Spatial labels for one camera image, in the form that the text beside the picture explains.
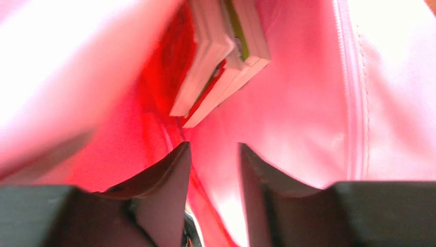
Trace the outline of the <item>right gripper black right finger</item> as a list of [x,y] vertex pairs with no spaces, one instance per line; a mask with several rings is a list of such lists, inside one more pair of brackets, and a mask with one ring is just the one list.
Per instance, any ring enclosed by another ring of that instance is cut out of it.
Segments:
[[435,182],[304,184],[239,145],[250,246],[435,246]]

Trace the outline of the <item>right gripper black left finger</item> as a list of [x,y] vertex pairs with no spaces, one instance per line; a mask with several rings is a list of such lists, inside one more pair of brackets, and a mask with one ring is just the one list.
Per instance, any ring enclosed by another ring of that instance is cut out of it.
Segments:
[[1,246],[180,246],[190,169],[182,142],[105,192],[2,186]]

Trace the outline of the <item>pink student backpack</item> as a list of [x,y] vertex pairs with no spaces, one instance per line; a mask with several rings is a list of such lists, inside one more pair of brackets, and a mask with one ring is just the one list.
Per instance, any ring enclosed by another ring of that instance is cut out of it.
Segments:
[[1,1],[1,187],[105,192],[191,152],[180,246],[250,246],[239,145],[309,186],[435,182],[435,3],[254,1],[271,61],[193,128],[188,1]]

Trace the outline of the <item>red lettered comic book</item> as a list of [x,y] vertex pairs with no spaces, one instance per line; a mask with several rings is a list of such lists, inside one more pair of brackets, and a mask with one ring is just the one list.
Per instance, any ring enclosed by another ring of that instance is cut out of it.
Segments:
[[194,24],[195,56],[170,116],[185,116],[202,94],[216,67],[233,50],[219,1],[188,1]]

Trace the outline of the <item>green comic book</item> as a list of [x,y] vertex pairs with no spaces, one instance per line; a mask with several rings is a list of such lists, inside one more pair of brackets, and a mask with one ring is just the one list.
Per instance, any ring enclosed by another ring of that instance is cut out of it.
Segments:
[[264,66],[271,61],[254,1],[222,1],[230,20],[237,51],[249,66]]

